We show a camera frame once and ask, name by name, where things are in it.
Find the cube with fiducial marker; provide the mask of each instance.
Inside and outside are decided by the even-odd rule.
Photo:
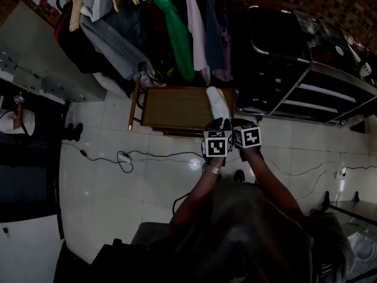
[[[207,157],[226,157],[232,150],[232,131],[204,131]]]
[[[254,123],[243,126],[233,127],[234,146],[236,148],[251,148],[260,146],[262,140],[260,137],[260,127]]]

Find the teal garment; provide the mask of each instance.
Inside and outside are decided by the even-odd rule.
[[[171,0],[153,0],[166,17],[166,25],[179,73],[185,81],[193,81],[195,76],[193,46],[189,30],[182,22],[178,9]]]

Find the wrist watch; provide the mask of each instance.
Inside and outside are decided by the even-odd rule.
[[[210,164],[205,163],[202,167],[202,171],[204,172],[209,172],[215,175],[220,174],[220,169],[218,167],[211,166]]]

